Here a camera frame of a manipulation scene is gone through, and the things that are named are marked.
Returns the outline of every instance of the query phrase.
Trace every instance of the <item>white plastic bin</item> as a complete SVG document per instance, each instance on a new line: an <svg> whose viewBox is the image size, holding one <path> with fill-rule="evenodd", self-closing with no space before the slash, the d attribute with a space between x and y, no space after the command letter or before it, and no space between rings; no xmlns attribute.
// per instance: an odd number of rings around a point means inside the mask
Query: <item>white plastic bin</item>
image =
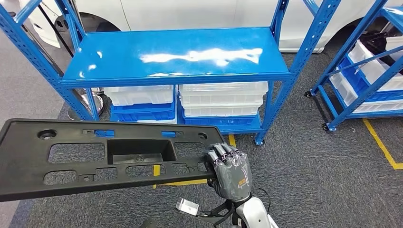
<svg viewBox="0 0 403 228"><path fill-rule="evenodd" d="M349 106L358 95L355 93L353 87L347 81L342 73L334 74L330 77L330 82L338 90L344 103ZM381 112L381 111L393 111L403 109L403 100L392 101L374 101L364 102L353 113L368 113L368 112Z"/></svg>
<svg viewBox="0 0 403 228"><path fill-rule="evenodd" d="M354 91L354 88L350 85L350 83L341 72L332 75L329 79L333 86L338 90L344 100L344 103L347 106L349 106L355 99L358 98L358 95Z"/></svg>
<svg viewBox="0 0 403 228"><path fill-rule="evenodd" d="M115 106L173 102L173 85L105 87L104 90Z"/></svg>
<svg viewBox="0 0 403 228"><path fill-rule="evenodd" d="M184 106L186 117L256 115L262 105Z"/></svg>
<svg viewBox="0 0 403 228"><path fill-rule="evenodd" d="M267 82L180 85L182 105L262 104Z"/></svg>
<svg viewBox="0 0 403 228"><path fill-rule="evenodd" d="M357 63L364 59L371 58L374 55L364 46L364 44L361 43L360 40L357 40L355 47L350 51L350 53L348 53L348 56L354 63ZM376 59L366 64L362 64L360 68L368 82L372 84L389 68L389 66L379 59ZM403 90L403 76L401 74L396 74L378 91L391 90Z"/></svg>
<svg viewBox="0 0 403 228"><path fill-rule="evenodd" d="M364 102L353 113L402 110L403 100Z"/></svg>

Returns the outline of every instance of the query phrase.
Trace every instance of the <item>black plastic panel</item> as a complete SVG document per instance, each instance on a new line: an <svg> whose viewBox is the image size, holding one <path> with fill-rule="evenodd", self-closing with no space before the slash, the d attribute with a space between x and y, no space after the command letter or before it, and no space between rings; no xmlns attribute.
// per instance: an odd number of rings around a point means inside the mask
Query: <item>black plastic panel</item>
<svg viewBox="0 0 403 228"><path fill-rule="evenodd" d="M221 142L223 137L215 127L11 119L0 132L0 201L212 178L214 171L207 163L206 171L198 169L198 163L206 162L205 157L180 157L173 145L203 143L208 147ZM53 145L78 143L102 143L104 158L48 161ZM188 171L175 174L173 166L179 163ZM135 178L126 174L128 167L155 164L162 165L165 174ZM98 180L96 172L102 169L116 170L117 175ZM63 184L45 184L47 174L61 171L71 173L71 179L64 178Z"/></svg>

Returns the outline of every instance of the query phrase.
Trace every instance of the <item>car door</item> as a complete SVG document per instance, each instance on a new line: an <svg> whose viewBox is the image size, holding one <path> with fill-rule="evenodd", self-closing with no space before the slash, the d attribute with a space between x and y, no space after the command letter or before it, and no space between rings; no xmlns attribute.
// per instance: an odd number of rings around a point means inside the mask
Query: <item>car door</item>
<svg viewBox="0 0 403 228"><path fill-rule="evenodd" d="M237 0L121 0L130 30L233 27Z"/></svg>

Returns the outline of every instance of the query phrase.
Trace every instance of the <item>yellow floor tape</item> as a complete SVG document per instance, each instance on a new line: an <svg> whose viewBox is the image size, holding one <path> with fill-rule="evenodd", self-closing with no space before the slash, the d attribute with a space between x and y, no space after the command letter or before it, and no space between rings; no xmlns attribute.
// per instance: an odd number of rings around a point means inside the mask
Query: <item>yellow floor tape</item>
<svg viewBox="0 0 403 228"><path fill-rule="evenodd" d="M233 134L230 134L228 136L230 138L230 145L233 147L237 147L235 144L235 138ZM159 176L160 175L160 165L154 165L154 170L153 170L154 176ZM182 185L190 185L190 184L205 184L207 183L207 179L203 180L189 180L189 181L181 181L181 182L174 182L174 183L168 183L164 185L172 185L172 186L182 186Z"/></svg>
<svg viewBox="0 0 403 228"><path fill-rule="evenodd" d="M395 169L395 170L403 170L403 163L396 163L385 147L384 143L381 141L379 136L376 134L376 131L372 127L372 125L369 123L368 119L364 118L363 119L364 124L368 128L369 132L371 133L372 137L375 139L376 143L378 144L379 148L384 152L386 159L390 163L390 165Z"/></svg>

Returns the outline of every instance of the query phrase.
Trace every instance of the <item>blue shelving unit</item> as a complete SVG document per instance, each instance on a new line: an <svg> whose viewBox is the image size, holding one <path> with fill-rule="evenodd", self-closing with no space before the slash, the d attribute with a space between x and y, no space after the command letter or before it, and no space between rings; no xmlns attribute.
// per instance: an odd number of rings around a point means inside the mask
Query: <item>blue shelving unit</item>
<svg viewBox="0 0 403 228"><path fill-rule="evenodd" d="M0 27L83 120L97 120L95 102L88 108L75 88L151 86L220 82L268 81L265 118L250 129L221 127L222 133L256 133L263 138L283 105L341 0L303 0L314 18L291 67L278 50L281 23L289 0L279 0L271 25L254 28L183 29L85 33L68 0L56 0L70 28L76 51L66 72L57 71L39 47L21 29L40 4L31 0L14 18L0 7ZM272 100L273 83L281 81Z"/></svg>
<svg viewBox="0 0 403 228"><path fill-rule="evenodd" d="M365 59L363 61L352 63L347 53L353 47L358 40L362 32L373 22L376 17L383 16L388 19L393 25L395 25L400 31L403 32L403 7L383 8L387 0L376 0L373 6L368 11L367 15L361 20L357 28L348 38L347 42L342 46L339 52L336 54L333 61L329 64L323 75L317 81L317 83L305 93L305 96L311 97L320 93L333 116L333 119L323 124L323 128L328 131L335 131L336 127L342 123L345 119L355 118L380 118L380 117L396 117L403 116L403 110L394 111L379 111L379 112L367 112L367 113L353 113L354 110L359 107L363 102L371 101L388 101L397 100L403 98L403 91L387 91L378 92L378 90L388 82L393 76L403 69L403 57L398 59L390 68L388 68L383 75L381 75L375 82L370 84L363 73L359 70L358 66L369 61L390 55L394 52L403 50L403 46L386 51L374 57ZM342 72L350 85L354 88L358 95L350 105L346 105L342 96L338 90L332 85L329 78ZM336 110L335 105L327 95L324 86L330 84L333 92L338 99L338 102L342 106L342 110Z"/></svg>

